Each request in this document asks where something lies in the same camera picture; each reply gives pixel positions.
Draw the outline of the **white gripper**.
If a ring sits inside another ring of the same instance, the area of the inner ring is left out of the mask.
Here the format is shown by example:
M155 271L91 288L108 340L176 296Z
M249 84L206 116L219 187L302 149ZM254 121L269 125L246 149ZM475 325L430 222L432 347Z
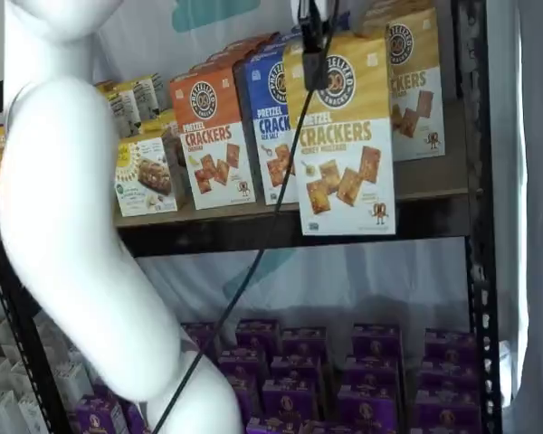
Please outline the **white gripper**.
M335 14L333 0L291 0L291 17L299 21L302 37L302 66L307 90L324 90L328 86L325 60L327 41L325 24Z

